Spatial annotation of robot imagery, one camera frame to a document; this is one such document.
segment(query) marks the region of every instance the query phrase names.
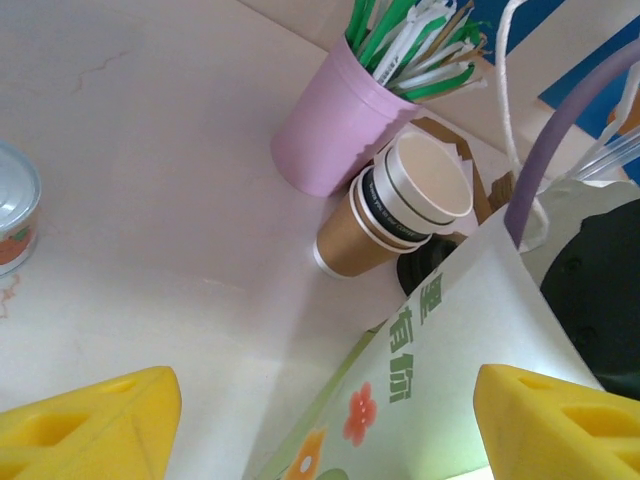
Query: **black object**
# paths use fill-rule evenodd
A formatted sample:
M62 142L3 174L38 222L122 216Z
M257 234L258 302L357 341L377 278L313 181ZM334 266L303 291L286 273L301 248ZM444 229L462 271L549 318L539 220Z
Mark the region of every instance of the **black object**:
M434 235L415 252L400 255L396 272L404 293L407 296L411 295L457 247L456 242Z
M640 400L640 200L583 220L540 290L602 386Z
M385 230L402 240L407 242L420 242L425 240L429 235L424 233L418 233L405 227L400 223L391 213L387 210L387 207L380 200L378 190L373 182L373 169L370 169L362 177L362 190L364 193L364 200L367 202L367 206L373 216L380 222Z

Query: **white table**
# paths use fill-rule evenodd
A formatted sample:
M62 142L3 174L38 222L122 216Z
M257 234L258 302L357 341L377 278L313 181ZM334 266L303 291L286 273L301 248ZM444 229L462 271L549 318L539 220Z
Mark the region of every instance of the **white table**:
M252 478L403 301L391 264L316 268L334 201L271 162L323 57L233 0L0 6L0 136L44 183L35 255L0 284L0 410L170 365L167 478Z

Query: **paper bag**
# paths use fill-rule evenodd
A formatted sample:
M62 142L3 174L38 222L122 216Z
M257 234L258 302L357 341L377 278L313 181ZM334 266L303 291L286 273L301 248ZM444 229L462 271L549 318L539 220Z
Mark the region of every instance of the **paper bag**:
M523 266L501 210L334 378L260 480L438 480L488 464L485 363L600 388Z

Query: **white wall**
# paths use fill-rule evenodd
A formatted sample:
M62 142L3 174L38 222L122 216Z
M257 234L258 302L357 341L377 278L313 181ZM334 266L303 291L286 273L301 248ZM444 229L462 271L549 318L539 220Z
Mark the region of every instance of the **white wall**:
M241 1L325 50L344 31L353 4L342 0ZM509 93L516 142L522 156L552 113L537 99L538 95L638 15L638 0L565 0L510 53ZM437 100L429 108L504 150L493 67L486 64L484 68L488 88ZM574 128L554 158L549 174L555 176L568 169L592 141L582 130Z

